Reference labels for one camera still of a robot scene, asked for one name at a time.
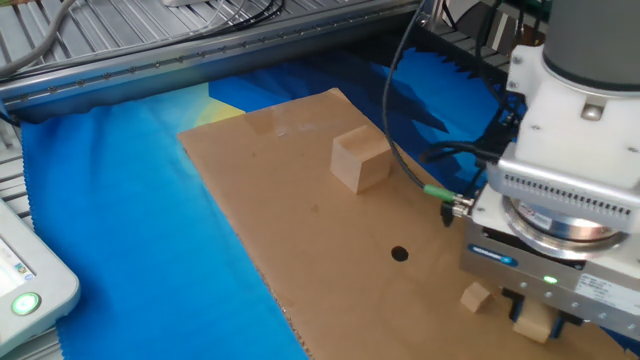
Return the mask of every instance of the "green button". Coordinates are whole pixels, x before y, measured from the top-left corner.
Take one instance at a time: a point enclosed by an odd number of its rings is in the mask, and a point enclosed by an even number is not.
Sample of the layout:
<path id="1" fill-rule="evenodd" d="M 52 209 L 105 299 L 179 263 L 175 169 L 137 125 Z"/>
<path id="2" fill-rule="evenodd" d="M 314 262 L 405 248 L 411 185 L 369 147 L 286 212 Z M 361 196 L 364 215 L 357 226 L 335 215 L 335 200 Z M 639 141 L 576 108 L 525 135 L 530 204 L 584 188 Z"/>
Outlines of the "green button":
<path id="1" fill-rule="evenodd" d="M 11 310 L 17 315 L 28 315 L 36 311 L 40 306 L 40 295 L 36 293 L 24 293 L 13 300 Z"/>

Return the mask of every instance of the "hole in cardboard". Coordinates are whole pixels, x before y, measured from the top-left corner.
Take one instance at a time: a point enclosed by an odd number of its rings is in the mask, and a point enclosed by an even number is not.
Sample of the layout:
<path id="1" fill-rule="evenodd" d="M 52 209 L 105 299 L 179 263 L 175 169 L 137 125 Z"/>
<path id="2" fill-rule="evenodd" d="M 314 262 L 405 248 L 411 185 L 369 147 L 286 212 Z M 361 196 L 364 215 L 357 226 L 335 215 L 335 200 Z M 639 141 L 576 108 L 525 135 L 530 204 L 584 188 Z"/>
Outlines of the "hole in cardboard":
<path id="1" fill-rule="evenodd" d="M 402 246 L 396 246 L 393 249 L 391 249 L 391 257 L 395 261 L 402 262 L 409 258 L 409 252 L 407 251 L 407 249 L 403 248 Z"/>

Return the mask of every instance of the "black cable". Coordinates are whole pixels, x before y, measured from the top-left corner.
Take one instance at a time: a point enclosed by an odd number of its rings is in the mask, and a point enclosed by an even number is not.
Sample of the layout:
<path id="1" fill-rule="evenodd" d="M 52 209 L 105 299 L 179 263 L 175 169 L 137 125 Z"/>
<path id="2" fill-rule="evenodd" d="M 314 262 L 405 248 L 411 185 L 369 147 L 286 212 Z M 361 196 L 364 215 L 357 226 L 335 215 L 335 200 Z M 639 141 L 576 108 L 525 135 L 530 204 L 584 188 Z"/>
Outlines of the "black cable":
<path id="1" fill-rule="evenodd" d="M 205 38 L 209 38 L 212 36 L 226 35 L 232 32 L 241 31 L 241 30 L 245 30 L 250 27 L 256 26 L 265 20 L 271 19 L 273 16 L 280 14 L 284 9 L 284 2 L 285 0 L 280 0 L 280 5 L 271 13 L 265 15 L 267 11 L 271 10 L 271 8 L 273 8 L 273 5 L 275 5 L 276 3 L 275 0 L 270 0 L 269 4 L 267 4 L 267 6 L 265 6 L 264 9 L 260 10 L 260 12 L 258 12 L 257 14 L 254 14 L 248 19 L 245 19 L 236 24 L 233 24 L 229 29 L 223 29 L 219 32 L 213 33 L 211 35 L 207 35 Z"/>
<path id="2" fill-rule="evenodd" d="M 493 88 L 493 85 L 487 78 L 487 74 L 484 71 L 485 64 L 484 64 L 484 60 L 482 59 L 482 45 L 484 42 L 486 42 L 486 39 L 489 36 L 489 30 L 490 30 L 489 23 L 491 22 L 491 19 L 495 16 L 496 12 L 498 11 L 498 7 L 500 6 L 500 4 L 502 4 L 502 0 L 496 0 L 493 6 L 491 6 L 489 11 L 487 12 L 487 15 L 485 16 L 484 20 L 482 21 L 482 25 L 480 26 L 480 31 L 478 32 L 478 37 L 476 39 L 475 56 L 478 63 L 478 76 L 480 77 L 480 79 L 482 79 L 482 82 L 484 82 L 484 85 L 487 87 L 487 89 L 489 90 L 491 95 L 496 99 L 496 101 L 498 101 L 498 104 L 500 104 L 502 108 L 515 114 L 515 110 L 511 106 L 509 106 L 509 103 L 506 100 L 503 100 L 500 97 L 500 95 L 498 95 L 498 93 L 496 92 L 496 89 Z"/>
<path id="3" fill-rule="evenodd" d="M 527 0 L 520 0 L 520 13 L 518 14 L 518 22 L 516 24 L 515 44 L 518 45 L 522 41 L 522 33 L 524 31 L 524 12 L 527 9 Z"/>
<path id="4" fill-rule="evenodd" d="M 407 29 L 404 31 L 404 34 L 400 39 L 400 44 L 398 44 L 398 49 L 396 50 L 396 53 L 393 56 L 393 61 L 391 61 L 391 65 L 389 66 L 389 75 L 387 76 L 387 80 L 384 83 L 384 90 L 382 92 L 382 124 L 384 125 L 384 135 L 387 138 L 387 141 L 389 142 L 389 146 L 391 147 L 391 153 L 400 164 L 400 167 L 402 168 L 402 170 L 404 170 L 404 172 L 407 173 L 409 178 L 411 178 L 411 180 L 413 180 L 413 182 L 416 183 L 416 185 L 418 185 L 421 189 L 424 188 L 424 183 L 418 178 L 418 176 L 416 176 L 416 174 L 413 171 L 411 171 L 411 169 L 409 169 L 409 166 L 402 159 L 402 155 L 400 155 L 400 152 L 398 151 L 396 144 L 393 142 L 393 139 L 391 138 L 391 132 L 389 131 L 389 119 L 387 118 L 387 100 L 389 98 L 389 88 L 391 87 L 391 80 L 393 79 L 393 73 L 395 71 L 396 66 L 398 65 L 400 56 L 402 55 L 404 44 L 407 42 L 407 38 L 411 33 L 411 29 L 413 29 L 413 26 L 416 20 L 418 19 L 418 16 L 420 16 L 420 12 L 422 11 L 422 8 L 424 7 L 426 2 L 427 0 L 420 1 L 420 5 L 418 5 L 418 8 L 413 14 L 413 17 L 409 21 L 409 25 L 407 25 Z"/>
<path id="5" fill-rule="evenodd" d="M 538 36 L 540 36 L 540 22 L 544 16 L 544 8 L 547 5 L 547 0 L 540 0 L 540 10 L 538 16 L 536 16 L 536 22 L 533 24 L 533 46 L 538 45 Z"/>
<path id="6" fill-rule="evenodd" d="M 449 11 L 446 0 L 442 2 L 442 10 L 444 10 L 445 15 L 447 15 L 447 19 L 449 19 L 453 30 L 458 31 L 458 25 L 456 25 L 455 20 L 453 20 L 453 16 L 451 15 L 451 11 Z"/>
<path id="7" fill-rule="evenodd" d="M 444 149 L 453 149 L 459 150 L 460 152 L 467 152 L 485 161 L 498 161 L 500 159 L 500 155 L 502 155 L 480 149 L 478 146 L 476 146 L 475 143 L 470 141 L 441 141 L 431 145 L 431 147 L 427 151 L 420 154 L 420 161 L 427 162 L 426 160 L 428 160 L 433 154 Z"/>
<path id="8" fill-rule="evenodd" d="M 10 115 L 5 115 L 3 112 L 0 111 L 0 120 L 8 123 L 9 125 L 15 126 L 15 127 L 20 127 L 20 124 L 11 120 L 11 116 Z"/>
<path id="9" fill-rule="evenodd" d="M 483 172 L 484 172 L 483 168 L 480 168 L 478 169 L 478 171 L 476 171 L 476 174 L 473 175 L 473 178 L 469 182 L 469 185 L 467 185 L 467 188 L 464 190 L 462 195 L 464 195 L 465 197 L 471 197 L 473 195 L 472 194 L 473 189 L 476 187 L 476 183 L 478 182 L 478 179 L 480 179 L 480 176 L 482 175 Z"/>

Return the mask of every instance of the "white device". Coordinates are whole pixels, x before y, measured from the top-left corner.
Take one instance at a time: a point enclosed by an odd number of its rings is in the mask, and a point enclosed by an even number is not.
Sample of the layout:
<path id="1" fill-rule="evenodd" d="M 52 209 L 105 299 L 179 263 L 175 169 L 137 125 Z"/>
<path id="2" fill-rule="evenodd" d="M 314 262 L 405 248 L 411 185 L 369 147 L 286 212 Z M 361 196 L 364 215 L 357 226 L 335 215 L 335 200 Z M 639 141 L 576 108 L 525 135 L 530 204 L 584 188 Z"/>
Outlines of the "white device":
<path id="1" fill-rule="evenodd" d="M 0 200 L 0 357 L 78 303 L 76 275 Z"/>

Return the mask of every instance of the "cable connector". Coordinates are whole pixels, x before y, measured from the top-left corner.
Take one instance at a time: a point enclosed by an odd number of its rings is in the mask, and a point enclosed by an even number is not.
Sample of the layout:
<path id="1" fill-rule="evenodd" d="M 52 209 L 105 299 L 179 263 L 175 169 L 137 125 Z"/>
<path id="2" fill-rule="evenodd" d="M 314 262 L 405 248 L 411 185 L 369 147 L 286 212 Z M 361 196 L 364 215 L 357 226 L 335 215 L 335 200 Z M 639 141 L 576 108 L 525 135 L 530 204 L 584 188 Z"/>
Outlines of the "cable connector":
<path id="1" fill-rule="evenodd" d="M 443 202 L 451 204 L 451 213 L 455 217 L 468 216 L 469 210 L 473 207 L 473 199 L 466 198 L 461 194 L 456 194 L 455 192 L 449 191 L 445 188 L 427 184 L 422 190 L 425 194 L 435 196 Z"/>

